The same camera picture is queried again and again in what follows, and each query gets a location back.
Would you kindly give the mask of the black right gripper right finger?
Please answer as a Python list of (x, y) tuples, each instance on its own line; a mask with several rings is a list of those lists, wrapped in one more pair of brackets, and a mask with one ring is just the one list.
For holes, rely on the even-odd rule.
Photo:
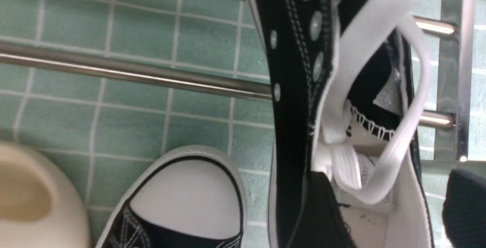
[(486, 246), (486, 179), (454, 169), (448, 177), (442, 210), (446, 236), (455, 248)]

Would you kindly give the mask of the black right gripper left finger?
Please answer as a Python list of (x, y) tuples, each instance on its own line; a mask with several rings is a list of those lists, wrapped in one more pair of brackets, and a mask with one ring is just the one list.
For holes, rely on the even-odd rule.
[(294, 248), (356, 247), (342, 218), (327, 176), (310, 172), (302, 217), (293, 237)]

